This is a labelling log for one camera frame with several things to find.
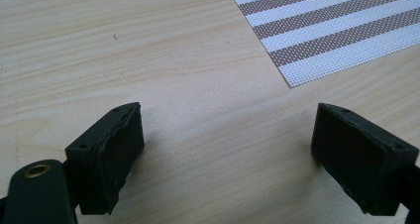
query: wooden surface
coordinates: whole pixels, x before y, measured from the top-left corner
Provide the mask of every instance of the wooden surface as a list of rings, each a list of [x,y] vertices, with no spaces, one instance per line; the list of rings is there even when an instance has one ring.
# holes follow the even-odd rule
[[[326,102],[420,147],[419,46],[290,89],[234,0],[0,0],[0,57],[0,197],[139,101],[145,152],[112,215],[79,223],[405,218],[362,214],[310,141]]]

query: light wood tabletop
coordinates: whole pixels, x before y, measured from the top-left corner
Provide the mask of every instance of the light wood tabletop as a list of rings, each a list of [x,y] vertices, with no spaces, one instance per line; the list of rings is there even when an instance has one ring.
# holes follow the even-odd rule
[[[420,46],[290,88],[234,0],[0,0],[0,197],[139,101],[145,151],[79,223],[403,223],[364,215],[310,154],[317,104],[420,148]]]

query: striped placemat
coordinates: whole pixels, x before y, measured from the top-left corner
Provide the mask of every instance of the striped placemat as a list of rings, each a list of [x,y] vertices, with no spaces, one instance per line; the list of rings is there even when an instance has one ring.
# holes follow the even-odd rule
[[[420,0],[235,0],[290,86],[420,44]]]

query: striped cloth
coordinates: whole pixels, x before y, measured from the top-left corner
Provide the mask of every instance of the striped cloth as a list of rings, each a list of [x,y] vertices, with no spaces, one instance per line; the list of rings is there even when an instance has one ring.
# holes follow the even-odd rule
[[[420,0],[235,0],[290,86],[420,44]]]

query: black mechanical part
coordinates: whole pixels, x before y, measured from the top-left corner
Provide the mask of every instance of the black mechanical part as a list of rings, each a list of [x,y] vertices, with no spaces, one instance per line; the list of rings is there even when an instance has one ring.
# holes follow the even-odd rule
[[[400,202],[420,213],[419,150],[374,123],[320,103],[311,150],[364,213],[392,216]]]
[[[0,199],[0,223],[77,223],[82,214],[111,214],[145,147],[139,103],[114,108],[66,149],[67,161],[30,164]]]

